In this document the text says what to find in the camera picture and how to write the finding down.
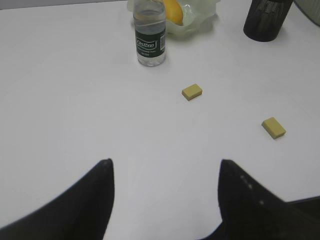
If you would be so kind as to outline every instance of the water bottle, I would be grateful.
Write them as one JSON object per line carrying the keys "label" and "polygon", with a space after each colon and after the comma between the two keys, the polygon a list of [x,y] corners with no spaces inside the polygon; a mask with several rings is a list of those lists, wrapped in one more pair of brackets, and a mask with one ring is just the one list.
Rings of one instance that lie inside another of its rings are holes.
{"label": "water bottle", "polygon": [[133,19],[138,61],[157,66],[166,58],[166,9],[163,0],[134,0]]}

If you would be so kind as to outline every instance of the white surface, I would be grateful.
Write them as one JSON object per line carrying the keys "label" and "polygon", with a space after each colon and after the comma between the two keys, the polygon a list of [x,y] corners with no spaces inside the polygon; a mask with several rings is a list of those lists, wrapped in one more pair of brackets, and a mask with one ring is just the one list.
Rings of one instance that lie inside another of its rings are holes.
{"label": "white surface", "polygon": [[[195,240],[220,223],[220,160],[286,201],[320,195],[320,28],[295,5],[278,38],[242,31],[251,1],[217,4],[213,30],[136,59],[126,2],[0,12],[0,226],[111,157],[105,239]],[[181,90],[197,83],[188,102]],[[261,127],[276,117],[287,134]]]}
{"label": "white surface", "polygon": [[0,0],[0,10],[109,1],[121,0]]}

